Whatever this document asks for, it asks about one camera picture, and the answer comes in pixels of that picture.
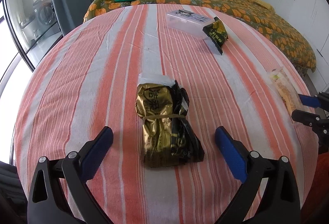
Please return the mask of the orange floral green quilt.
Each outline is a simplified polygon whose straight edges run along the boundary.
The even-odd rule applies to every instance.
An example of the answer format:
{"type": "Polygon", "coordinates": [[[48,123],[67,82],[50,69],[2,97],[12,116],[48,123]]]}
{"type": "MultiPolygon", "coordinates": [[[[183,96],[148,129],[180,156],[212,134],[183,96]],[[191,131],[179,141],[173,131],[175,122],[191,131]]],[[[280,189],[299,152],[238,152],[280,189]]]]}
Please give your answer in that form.
{"type": "Polygon", "coordinates": [[[84,21],[120,7],[163,3],[206,7],[230,15],[270,40],[297,70],[316,70],[316,56],[308,41],[276,14],[272,5],[262,0],[94,0],[84,15],[84,21]]]}

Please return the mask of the washing machine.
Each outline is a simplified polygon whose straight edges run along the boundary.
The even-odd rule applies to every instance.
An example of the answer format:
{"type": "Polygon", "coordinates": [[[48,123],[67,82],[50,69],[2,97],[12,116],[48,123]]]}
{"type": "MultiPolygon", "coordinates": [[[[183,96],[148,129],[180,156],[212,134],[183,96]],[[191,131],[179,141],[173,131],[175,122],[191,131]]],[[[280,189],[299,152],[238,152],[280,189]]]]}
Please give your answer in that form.
{"type": "Polygon", "coordinates": [[[60,32],[52,0],[36,0],[33,8],[38,34],[50,36],[60,32]]]}

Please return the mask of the striped pink white tablecloth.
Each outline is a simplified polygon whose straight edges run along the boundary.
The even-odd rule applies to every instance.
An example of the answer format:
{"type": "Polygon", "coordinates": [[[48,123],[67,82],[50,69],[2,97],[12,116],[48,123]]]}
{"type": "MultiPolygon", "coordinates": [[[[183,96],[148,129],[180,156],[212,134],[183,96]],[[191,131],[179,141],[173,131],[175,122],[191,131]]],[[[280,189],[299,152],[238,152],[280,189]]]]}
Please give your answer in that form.
{"type": "Polygon", "coordinates": [[[115,9],[80,25],[42,59],[15,127],[16,166],[29,193],[38,160],[64,158],[103,127],[113,145],[88,187],[115,223],[214,223],[240,186],[215,144],[223,126],[249,150],[290,160],[304,203],[318,139],[293,122],[274,77],[308,89],[268,35],[212,9],[221,50],[167,25],[178,5],[115,9]]]}

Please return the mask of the clear cracker sleeve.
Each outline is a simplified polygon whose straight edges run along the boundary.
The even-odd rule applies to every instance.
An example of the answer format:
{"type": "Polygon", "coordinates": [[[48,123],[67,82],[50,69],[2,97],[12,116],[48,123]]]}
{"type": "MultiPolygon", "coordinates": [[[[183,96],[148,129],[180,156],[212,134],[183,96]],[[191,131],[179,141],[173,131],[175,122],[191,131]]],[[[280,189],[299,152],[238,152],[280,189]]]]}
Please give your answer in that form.
{"type": "Polygon", "coordinates": [[[269,78],[282,98],[289,115],[292,115],[294,110],[304,110],[299,95],[283,68],[273,69],[269,73],[269,78]]]}

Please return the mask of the clear plastic box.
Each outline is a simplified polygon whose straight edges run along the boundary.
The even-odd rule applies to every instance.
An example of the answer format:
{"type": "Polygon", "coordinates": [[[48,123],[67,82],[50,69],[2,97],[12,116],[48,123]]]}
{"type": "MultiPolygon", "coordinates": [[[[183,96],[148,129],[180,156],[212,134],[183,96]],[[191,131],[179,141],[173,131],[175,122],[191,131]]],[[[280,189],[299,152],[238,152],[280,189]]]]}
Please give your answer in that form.
{"type": "Polygon", "coordinates": [[[203,28],[212,24],[214,19],[192,11],[178,9],[166,14],[166,22],[169,28],[185,32],[198,39],[205,39],[206,34],[203,28]]]}

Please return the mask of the gold black bag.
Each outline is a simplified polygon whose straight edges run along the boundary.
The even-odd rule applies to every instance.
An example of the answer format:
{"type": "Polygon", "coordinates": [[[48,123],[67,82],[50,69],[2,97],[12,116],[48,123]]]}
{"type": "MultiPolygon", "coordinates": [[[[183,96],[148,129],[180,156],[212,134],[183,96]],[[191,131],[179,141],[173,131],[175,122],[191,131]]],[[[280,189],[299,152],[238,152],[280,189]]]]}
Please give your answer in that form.
{"type": "Polygon", "coordinates": [[[201,142],[186,119],[189,104],[188,93],[177,80],[160,74],[139,74],[135,109],[143,122],[143,162],[147,167],[204,160],[201,142]]]}

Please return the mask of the black framed glass door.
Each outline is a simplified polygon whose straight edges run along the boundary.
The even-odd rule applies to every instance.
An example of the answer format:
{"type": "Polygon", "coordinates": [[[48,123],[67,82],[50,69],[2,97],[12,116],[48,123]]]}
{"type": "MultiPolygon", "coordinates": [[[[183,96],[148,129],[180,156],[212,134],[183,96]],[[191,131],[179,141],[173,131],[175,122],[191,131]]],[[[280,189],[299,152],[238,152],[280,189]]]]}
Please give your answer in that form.
{"type": "Polygon", "coordinates": [[[61,32],[47,36],[37,30],[33,3],[36,0],[2,0],[5,19],[16,48],[31,71],[63,37],[61,32]]]}

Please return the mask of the dark green yellow snack packet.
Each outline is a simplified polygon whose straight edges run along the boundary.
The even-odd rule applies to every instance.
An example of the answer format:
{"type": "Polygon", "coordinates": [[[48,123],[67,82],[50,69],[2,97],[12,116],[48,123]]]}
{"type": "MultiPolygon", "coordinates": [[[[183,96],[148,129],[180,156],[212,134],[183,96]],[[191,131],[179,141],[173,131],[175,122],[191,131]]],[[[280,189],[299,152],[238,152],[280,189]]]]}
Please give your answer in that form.
{"type": "Polygon", "coordinates": [[[222,55],[222,46],[229,38],[223,22],[216,16],[214,17],[212,23],[205,25],[202,28],[202,31],[207,35],[208,38],[210,38],[220,55],[222,55]]]}

